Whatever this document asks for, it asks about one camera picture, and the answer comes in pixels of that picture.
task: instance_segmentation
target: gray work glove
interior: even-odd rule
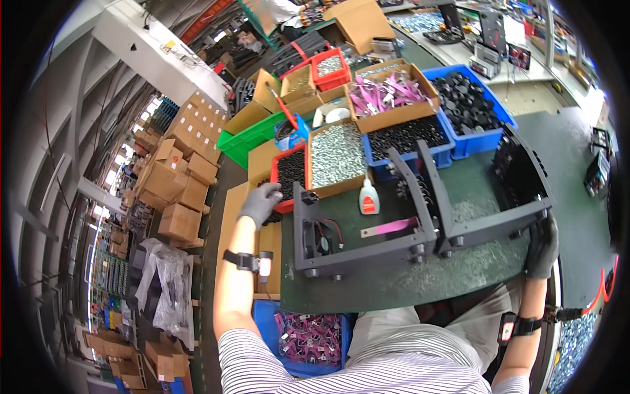
[[[558,223],[549,211],[547,218],[529,228],[529,249],[525,258],[528,278],[548,279],[558,258]]]
[[[252,190],[243,203],[238,217],[251,217],[256,224],[256,230],[260,230],[263,223],[272,214],[273,207],[282,200],[282,193],[279,190],[279,183],[263,183],[258,189]]]

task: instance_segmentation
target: blue plastic bin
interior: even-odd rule
[[[440,168],[450,167],[450,165],[453,163],[453,161],[450,158],[450,151],[451,149],[455,147],[455,141],[453,141],[453,137],[452,137],[453,134],[455,133],[452,132],[452,128],[450,127],[449,120],[446,117],[446,114],[444,114],[444,111],[442,110],[442,108],[440,108],[440,111],[436,114],[436,118],[437,118],[437,125],[441,128],[444,139],[446,139],[446,141],[449,142],[446,145],[434,146],[429,149],[429,152],[433,156],[433,160],[435,160],[435,167],[440,169]],[[365,151],[365,160],[367,162],[367,165],[373,168],[374,177],[376,181],[386,182],[388,180],[394,179],[393,176],[389,173],[389,170],[386,168],[386,166],[391,162],[391,160],[389,159],[374,160],[374,157],[372,155],[372,146],[370,145],[370,140],[368,139],[367,134],[362,135],[361,138],[363,139],[363,150]],[[405,160],[407,164],[409,164],[409,167],[413,171],[415,172],[418,171],[415,165],[415,160],[418,159],[417,152],[405,153],[402,155],[402,157],[403,157],[403,160]]]
[[[480,86],[482,86],[484,89],[483,97],[485,99],[492,100],[495,103],[493,110],[496,112],[496,118],[498,120],[504,121],[505,123],[509,123],[514,126],[515,129],[518,129],[518,125],[514,121],[514,118],[510,115],[510,112],[508,112],[508,110],[495,96],[494,92],[492,92],[492,90],[485,83],[483,83],[482,80],[479,79],[478,75],[475,74],[475,72],[471,70],[470,67],[463,64],[456,64],[454,66],[422,70],[422,74],[424,74],[429,81],[432,81],[437,77],[446,77],[446,75],[448,75],[448,73],[451,71],[459,71],[464,76],[470,78],[471,82],[477,82]],[[473,134],[471,136],[458,136],[457,134],[455,134],[455,130],[450,124],[449,119],[446,119],[446,124],[449,133],[455,141],[455,148],[453,148],[450,154],[455,160],[465,159],[471,154],[487,152],[496,149],[496,145],[499,143],[501,135],[503,134],[503,129],[499,128],[486,130],[483,133]]]
[[[291,361],[279,355],[278,341],[280,340],[280,332],[273,318],[276,308],[279,307],[280,303],[272,303],[264,299],[255,299],[252,316],[260,331],[260,335],[263,337],[263,341],[265,341],[273,355],[280,360],[289,374],[299,378],[312,378],[313,376],[322,376],[341,371],[345,368],[346,357],[352,339],[352,330],[350,329],[346,315],[341,316],[341,366],[322,366]]]

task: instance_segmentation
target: red plastic bin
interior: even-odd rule
[[[339,55],[341,59],[341,69],[337,71],[333,71],[330,74],[324,75],[323,77],[318,76],[318,64],[321,63],[328,57]],[[313,81],[318,86],[319,90],[326,91],[330,89],[334,89],[337,86],[341,86],[345,83],[350,82],[350,68],[348,64],[343,59],[343,55],[341,54],[341,49],[333,48],[331,50],[327,50],[326,52],[322,52],[317,54],[311,58],[312,60],[312,70],[313,70]]]
[[[285,158],[289,155],[291,155],[294,152],[297,152],[299,150],[304,150],[304,185],[306,185],[306,163],[307,163],[307,156],[306,156],[306,144],[299,144],[296,147],[289,149],[288,151],[284,151],[282,153],[277,154],[276,156],[273,157],[272,159],[272,177],[270,179],[270,181],[272,183],[276,183],[278,182],[278,160]],[[278,205],[276,205],[276,207],[274,208],[277,212],[281,213],[281,214],[286,214],[289,212],[293,212],[293,199],[290,200],[286,200],[286,201],[282,201],[281,203],[279,203]]]

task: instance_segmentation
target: white shirt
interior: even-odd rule
[[[469,349],[462,349],[454,334],[438,328],[400,331],[368,345],[361,356],[350,358],[346,369],[304,380],[289,375],[259,336],[249,330],[230,330],[219,339],[221,385],[224,394],[529,392],[525,376],[512,376],[490,388]]]
[[[280,31],[285,26],[302,27],[300,20],[300,6],[296,6],[289,0],[266,0],[269,12],[272,14],[273,20],[280,25]]]

